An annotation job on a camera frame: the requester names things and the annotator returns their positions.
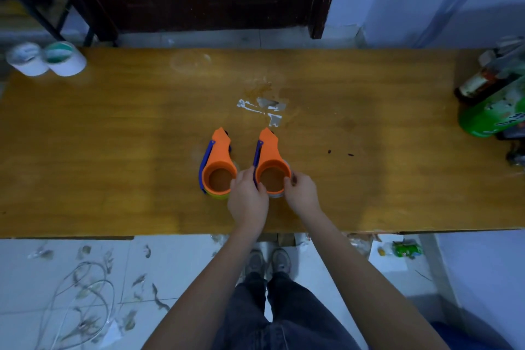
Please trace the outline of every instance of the gray sneaker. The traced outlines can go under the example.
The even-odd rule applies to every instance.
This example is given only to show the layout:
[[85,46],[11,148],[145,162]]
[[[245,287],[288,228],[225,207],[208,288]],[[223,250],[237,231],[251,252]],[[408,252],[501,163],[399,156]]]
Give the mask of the gray sneaker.
[[272,274],[283,272],[290,275],[292,262],[290,256],[282,248],[277,248],[272,253]]
[[250,252],[246,266],[244,267],[244,276],[256,272],[264,278],[265,271],[266,262],[264,260],[263,253],[260,250],[253,249],[253,251]]

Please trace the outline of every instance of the person's right hand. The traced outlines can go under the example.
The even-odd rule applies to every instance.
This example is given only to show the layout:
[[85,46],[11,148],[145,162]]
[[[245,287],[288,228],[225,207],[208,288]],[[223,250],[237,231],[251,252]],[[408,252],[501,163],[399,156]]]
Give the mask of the person's right hand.
[[292,179],[285,177],[285,197],[288,205],[301,219],[321,211],[316,184],[304,173],[292,172]]

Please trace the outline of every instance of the jeans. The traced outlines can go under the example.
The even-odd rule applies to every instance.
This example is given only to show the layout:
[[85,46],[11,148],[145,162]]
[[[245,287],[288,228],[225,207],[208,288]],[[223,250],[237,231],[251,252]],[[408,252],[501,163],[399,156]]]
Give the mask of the jeans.
[[212,350],[358,350],[344,326],[283,272],[268,283],[273,322],[264,316],[266,280],[253,272],[237,285]]

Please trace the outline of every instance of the person's left hand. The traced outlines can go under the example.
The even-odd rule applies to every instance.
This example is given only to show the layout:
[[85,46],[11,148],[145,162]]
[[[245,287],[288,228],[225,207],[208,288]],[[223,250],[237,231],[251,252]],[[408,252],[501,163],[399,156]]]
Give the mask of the person's left hand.
[[228,210],[238,226],[257,231],[259,235],[268,215],[268,193],[263,183],[258,189],[253,182],[254,167],[242,170],[230,183]]

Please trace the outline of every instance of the clear tape roll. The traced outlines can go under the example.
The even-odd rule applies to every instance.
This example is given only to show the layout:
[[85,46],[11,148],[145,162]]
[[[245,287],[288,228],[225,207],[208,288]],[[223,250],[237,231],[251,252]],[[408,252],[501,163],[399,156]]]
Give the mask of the clear tape roll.
[[76,75],[87,64],[82,53],[69,42],[55,42],[43,49],[46,64],[59,76]]
[[49,67],[43,60],[43,52],[36,43],[20,43],[7,52],[6,61],[26,76],[38,76]]

